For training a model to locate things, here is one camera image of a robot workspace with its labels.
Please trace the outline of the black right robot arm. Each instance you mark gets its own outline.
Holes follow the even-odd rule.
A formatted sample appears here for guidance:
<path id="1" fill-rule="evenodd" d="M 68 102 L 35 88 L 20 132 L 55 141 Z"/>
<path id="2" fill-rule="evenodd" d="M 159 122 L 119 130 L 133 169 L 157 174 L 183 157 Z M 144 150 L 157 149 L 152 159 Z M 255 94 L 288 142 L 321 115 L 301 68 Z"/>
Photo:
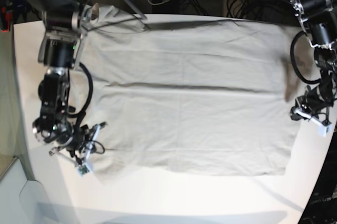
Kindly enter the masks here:
<path id="1" fill-rule="evenodd" d="M 39 117 L 32 124 L 35 137 L 57 145 L 50 155 L 69 152 L 66 160 L 73 163 L 81 174 L 91 171 L 89 157 L 95 153 L 96 138 L 105 127 L 102 122 L 89 128 L 81 125 L 93 95 L 93 79 L 80 62 L 92 9 L 74 0 L 26 0 L 42 13 L 45 34 L 41 43 L 38 62 L 47 67 L 38 87 L 41 101 Z M 88 95 L 79 112 L 68 104 L 71 89 L 70 70 L 79 67 L 88 80 Z"/>

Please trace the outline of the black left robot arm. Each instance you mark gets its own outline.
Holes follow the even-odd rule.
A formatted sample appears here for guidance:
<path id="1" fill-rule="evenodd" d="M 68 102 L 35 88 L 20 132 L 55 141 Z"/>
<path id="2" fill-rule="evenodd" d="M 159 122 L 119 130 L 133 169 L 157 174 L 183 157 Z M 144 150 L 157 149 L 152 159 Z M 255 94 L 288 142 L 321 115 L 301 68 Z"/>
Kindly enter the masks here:
<path id="1" fill-rule="evenodd" d="M 303 95 L 295 99 L 290 115 L 294 121 L 308 120 L 328 131 L 330 108 L 336 101 L 336 0 L 289 0 L 301 31 L 290 46 L 290 59 L 297 77 L 306 84 Z M 306 37 L 314 49 L 314 63 L 320 78 L 309 80 L 300 72 L 295 60 L 297 41 Z"/>

